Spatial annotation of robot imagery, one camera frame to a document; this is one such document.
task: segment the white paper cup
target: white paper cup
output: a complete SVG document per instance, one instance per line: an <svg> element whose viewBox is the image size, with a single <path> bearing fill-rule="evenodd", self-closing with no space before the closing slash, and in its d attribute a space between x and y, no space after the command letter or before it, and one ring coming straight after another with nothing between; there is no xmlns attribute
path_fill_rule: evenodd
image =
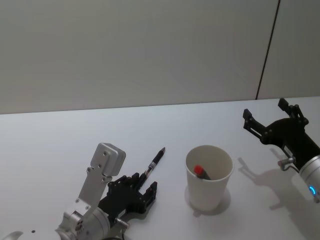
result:
<svg viewBox="0 0 320 240"><path fill-rule="evenodd" d="M198 178L194 173L196 165L202 166L211 180ZM187 154L185 167L191 205L201 211L215 209L234 170L231 157L219 147L198 146Z"/></svg>

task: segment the blue led light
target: blue led light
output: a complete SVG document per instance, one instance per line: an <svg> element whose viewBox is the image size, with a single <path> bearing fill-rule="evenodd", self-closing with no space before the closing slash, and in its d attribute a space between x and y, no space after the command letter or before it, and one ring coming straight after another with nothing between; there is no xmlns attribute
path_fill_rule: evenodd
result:
<svg viewBox="0 0 320 240"><path fill-rule="evenodd" d="M310 192L312 193L313 196L316 195L316 190L313 186L309 186Z"/></svg>

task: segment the cup rim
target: cup rim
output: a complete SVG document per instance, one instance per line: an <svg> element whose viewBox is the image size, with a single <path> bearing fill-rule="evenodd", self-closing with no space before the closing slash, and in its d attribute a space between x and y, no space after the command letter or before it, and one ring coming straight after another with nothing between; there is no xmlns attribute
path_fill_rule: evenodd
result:
<svg viewBox="0 0 320 240"><path fill-rule="evenodd" d="M234 165L234 161L232 160L232 158L230 157L230 155L229 155L225 150L223 150L222 148L220 148L220 147L218 147L218 146L213 146L213 145L200 145L200 146L196 146L196 147L192 148L192 149L187 153L187 156L188 156L188 154L189 154L193 149L195 149L195 148L197 148L197 147L201 147L201 146L212 146L212 147L215 147L215 148L218 148L218 149L224 151L224 152L228 155L228 157L230 158L230 160L231 160L231 163L232 163L232 169L231 169L231 171L229 172L229 174L228 174L227 176L224 176L223 178L219 178L219 179L216 179L216 180L207 180L207 179L203 179L203 178L198 178L192 171L190 171L190 169L189 169L188 166L187 166L187 161L184 160L184 166L185 166L186 170L187 170L192 176L194 176L195 178L197 178L197 179L199 179L199 180L201 180L201 181L204 181L204 182L208 182L208 183L220 182L220 181L223 181L223 180L229 178L230 175L233 173L233 171L234 171L234 169L235 169L235 165Z"/></svg>

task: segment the marker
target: marker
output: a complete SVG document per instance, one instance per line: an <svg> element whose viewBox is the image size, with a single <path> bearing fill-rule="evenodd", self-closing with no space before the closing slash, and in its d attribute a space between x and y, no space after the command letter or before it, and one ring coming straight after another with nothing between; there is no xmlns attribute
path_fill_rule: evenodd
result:
<svg viewBox="0 0 320 240"><path fill-rule="evenodd" d="M163 157L163 155L166 152L166 148L162 148L158 154L154 157L154 159L152 160L152 162L149 164L147 170L144 171L144 173L142 173L139 177L139 181L137 183L137 185L135 186L135 190L139 191L140 188L142 187L142 185L145 183L145 181L147 180L147 178L149 177L150 173L155 169L155 167L157 166L157 164L159 163L160 159Z"/></svg>
<svg viewBox="0 0 320 240"><path fill-rule="evenodd" d="M195 165L193 169L195 175L200 178L200 179L205 179L205 180L211 180L211 178L208 176L204 168L200 165Z"/></svg>

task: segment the black pen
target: black pen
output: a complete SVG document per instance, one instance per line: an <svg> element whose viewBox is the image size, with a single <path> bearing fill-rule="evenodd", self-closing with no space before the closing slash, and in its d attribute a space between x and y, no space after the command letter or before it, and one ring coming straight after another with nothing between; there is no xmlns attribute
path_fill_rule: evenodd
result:
<svg viewBox="0 0 320 240"><path fill-rule="evenodd" d="M139 191L140 188L142 187L142 185L145 183L145 181L147 180L147 178L149 177L150 173L155 169L155 167L157 166L157 164L159 163L160 159L163 157L163 155L166 152L166 148L162 148L158 154L154 157L154 159L152 160L152 162L149 164L147 170L144 171L144 173L142 173L139 177L139 181L137 183L137 185L135 186L135 190Z"/></svg>

